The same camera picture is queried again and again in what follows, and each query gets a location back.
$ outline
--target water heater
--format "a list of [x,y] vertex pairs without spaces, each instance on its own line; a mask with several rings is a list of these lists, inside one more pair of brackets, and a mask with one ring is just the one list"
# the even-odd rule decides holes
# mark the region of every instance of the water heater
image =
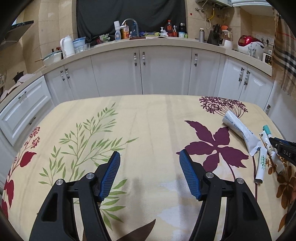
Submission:
[[[205,0],[195,0],[196,3],[205,2]],[[232,0],[208,0],[207,3],[216,4],[221,7],[232,7]]]

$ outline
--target yellow pipe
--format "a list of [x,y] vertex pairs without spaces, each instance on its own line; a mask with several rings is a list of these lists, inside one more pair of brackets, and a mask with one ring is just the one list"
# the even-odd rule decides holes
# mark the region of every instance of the yellow pipe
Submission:
[[210,21],[214,16],[215,16],[215,8],[213,8],[212,16],[210,16],[210,17],[208,18],[208,20]]

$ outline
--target plaid cloth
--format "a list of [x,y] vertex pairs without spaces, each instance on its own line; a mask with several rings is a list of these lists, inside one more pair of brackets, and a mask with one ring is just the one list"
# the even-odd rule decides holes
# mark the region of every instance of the plaid cloth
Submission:
[[272,78],[296,100],[296,38],[275,11],[276,36],[272,55]]

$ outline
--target blue gripper pad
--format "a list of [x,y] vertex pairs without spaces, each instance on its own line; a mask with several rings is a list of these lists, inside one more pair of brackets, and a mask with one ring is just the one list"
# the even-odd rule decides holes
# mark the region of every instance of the blue gripper pad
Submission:
[[101,181],[99,198],[103,201],[108,197],[111,187],[113,185],[114,179],[116,177],[117,171],[120,165],[120,154],[117,152],[114,158],[111,160],[110,165],[105,172],[105,175]]
[[191,194],[199,199],[201,197],[200,182],[184,150],[180,151],[179,160]]

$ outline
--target tablecloth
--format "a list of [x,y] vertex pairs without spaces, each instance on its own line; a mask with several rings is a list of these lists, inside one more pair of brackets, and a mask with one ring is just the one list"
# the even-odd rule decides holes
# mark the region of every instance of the tablecloth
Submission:
[[[186,148],[206,171],[221,179],[246,181],[275,240],[284,230],[287,206],[295,196],[295,170],[283,160],[285,170],[277,176],[267,159],[264,182],[256,185],[258,153],[251,157],[244,141],[222,123],[227,110],[258,137],[267,124],[281,138],[258,106],[236,100],[133,95],[62,103],[41,121],[16,156],[2,209],[20,236],[29,240],[55,180],[78,180],[116,150],[121,165],[109,197],[101,204],[112,240],[187,241],[201,202],[190,194],[179,164],[178,152]],[[74,204],[79,238],[85,240],[79,200]],[[222,198],[215,240],[222,236],[225,209]]]

